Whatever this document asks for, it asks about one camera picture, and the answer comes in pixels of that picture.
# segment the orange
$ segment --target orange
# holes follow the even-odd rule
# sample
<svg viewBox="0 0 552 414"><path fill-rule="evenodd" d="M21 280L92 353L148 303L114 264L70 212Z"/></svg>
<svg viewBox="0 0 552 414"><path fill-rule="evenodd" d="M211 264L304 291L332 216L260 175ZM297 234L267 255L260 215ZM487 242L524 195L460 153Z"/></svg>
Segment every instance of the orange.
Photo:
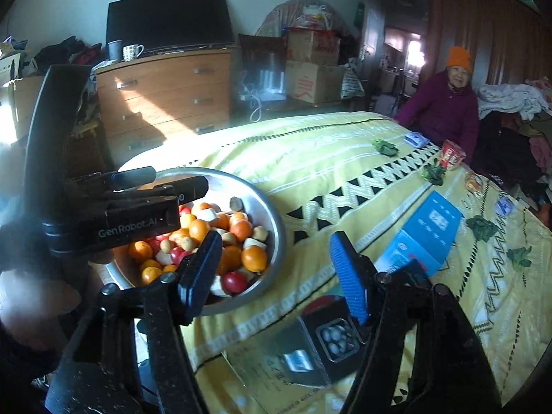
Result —
<svg viewBox="0 0 552 414"><path fill-rule="evenodd" d="M155 260L146 260L140 265L140 274L145 270L146 268L159 268L161 269L161 265L156 262Z"/></svg>
<svg viewBox="0 0 552 414"><path fill-rule="evenodd" d="M222 230L228 230L230 223L228 222L228 215L224 212L219 212L216 214L217 219L211 221L211 226L216 228L221 228Z"/></svg>
<svg viewBox="0 0 552 414"><path fill-rule="evenodd" d="M241 221L242 219L245 219L247 221L248 220L247 215L242 211L237 211L236 213L233 213L230 216L230 225L235 224L236 222Z"/></svg>
<svg viewBox="0 0 552 414"><path fill-rule="evenodd" d="M206 210L207 208L212 208L211 207L211 204L207 204L207 203L199 203L199 204L195 204L192 208L191 208L191 213L195 216L198 215L198 213L201 211L201 210Z"/></svg>
<svg viewBox="0 0 552 414"><path fill-rule="evenodd" d="M165 272L175 272L177 270L178 266L175 264L168 264L163 268L163 273Z"/></svg>
<svg viewBox="0 0 552 414"><path fill-rule="evenodd" d="M190 227L190 224L195 221L197 218L195 215L191 213L186 213L182 216L180 216L180 227L181 228L188 228Z"/></svg>
<svg viewBox="0 0 552 414"><path fill-rule="evenodd" d="M186 237L190 236L190 232L187 228L181 228L179 230L176 230L176 232L173 232L169 235L169 239L176 243L177 246L180 246L180 243L182 243L182 240Z"/></svg>
<svg viewBox="0 0 552 414"><path fill-rule="evenodd" d="M142 271L142 283L144 285L149 285L160 275L161 270L159 268L154 268L153 266L150 266L149 268L146 268Z"/></svg>
<svg viewBox="0 0 552 414"><path fill-rule="evenodd" d="M154 251L145 241L136 241L129 245L129 256L138 263L143 263L154 256Z"/></svg>
<svg viewBox="0 0 552 414"><path fill-rule="evenodd" d="M202 219L196 219L191 222L188 230L190 230L190 236L201 243L209 233L209 224Z"/></svg>
<svg viewBox="0 0 552 414"><path fill-rule="evenodd" d="M219 267L216 268L218 275L228 271L235 271L241 266L241 249L238 246L227 246L223 248L220 256Z"/></svg>
<svg viewBox="0 0 552 414"><path fill-rule="evenodd" d="M249 246L242 251L244 268L251 272L260 272L267 267L267 253L262 247Z"/></svg>
<svg viewBox="0 0 552 414"><path fill-rule="evenodd" d="M243 243L253 233L253 226L245 219L239 219L234 224L230 224L230 233L233 233L236 239Z"/></svg>

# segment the blue box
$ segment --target blue box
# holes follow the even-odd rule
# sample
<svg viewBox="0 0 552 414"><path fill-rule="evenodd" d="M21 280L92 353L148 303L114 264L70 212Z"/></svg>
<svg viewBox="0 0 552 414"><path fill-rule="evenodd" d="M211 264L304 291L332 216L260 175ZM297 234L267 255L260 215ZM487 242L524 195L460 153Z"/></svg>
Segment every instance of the blue box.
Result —
<svg viewBox="0 0 552 414"><path fill-rule="evenodd" d="M448 256L461 218L454 205L433 191L377 259L376 269L392 273L416 259L432 276Z"/></svg>

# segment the blue gripper pad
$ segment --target blue gripper pad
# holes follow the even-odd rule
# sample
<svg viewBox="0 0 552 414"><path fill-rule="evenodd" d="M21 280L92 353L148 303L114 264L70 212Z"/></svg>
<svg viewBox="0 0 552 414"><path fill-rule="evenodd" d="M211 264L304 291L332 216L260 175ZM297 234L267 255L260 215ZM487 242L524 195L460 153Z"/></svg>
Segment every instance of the blue gripper pad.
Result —
<svg viewBox="0 0 552 414"><path fill-rule="evenodd" d="M355 261L358 260L357 251L345 235L345 232L335 232L329 239L329 256L336 270L339 283L351 315L361 325L368 320L368 300L366 288L355 270Z"/></svg>

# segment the yellow bedspread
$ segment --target yellow bedspread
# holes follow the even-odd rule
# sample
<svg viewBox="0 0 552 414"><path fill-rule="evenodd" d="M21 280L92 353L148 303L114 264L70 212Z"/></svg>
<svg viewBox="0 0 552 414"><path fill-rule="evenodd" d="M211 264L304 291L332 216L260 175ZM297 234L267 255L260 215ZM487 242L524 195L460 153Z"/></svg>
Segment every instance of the yellow bedspread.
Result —
<svg viewBox="0 0 552 414"><path fill-rule="evenodd" d="M406 132L368 112L282 118L164 145L125 165L220 169L257 185L282 214L288 254L273 287L255 303L183 327L212 413L262 412L220 354L335 285L329 236L345 230L355 248L375 261L433 189L466 218L483 215L499 226L489 243L476 243L463 221L433 281L448 285L459 299L481 338L503 403L536 366L552 337L550 231L520 205L507 217L497 215L494 205L504 194L485 180L477 199L465 190L465 168L448 172L443 186L430 186L420 168L438 148L414 150L403 140ZM379 155L375 138L396 144L398 156ZM506 250L529 245L533 264L516 272ZM413 341L407 341L397 387L402 394L412 353ZM344 380L308 412L337 412L351 383L352 378Z"/></svg>

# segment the orange knit hat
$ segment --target orange knit hat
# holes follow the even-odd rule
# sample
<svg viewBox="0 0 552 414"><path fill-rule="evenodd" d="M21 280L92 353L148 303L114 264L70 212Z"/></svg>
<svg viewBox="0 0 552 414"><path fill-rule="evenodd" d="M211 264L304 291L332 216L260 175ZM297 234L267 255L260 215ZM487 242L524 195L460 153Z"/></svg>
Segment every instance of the orange knit hat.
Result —
<svg viewBox="0 0 552 414"><path fill-rule="evenodd" d="M447 67L452 66L464 67L471 73L471 55L467 50L461 47L452 47L449 51L449 59L446 61Z"/></svg>

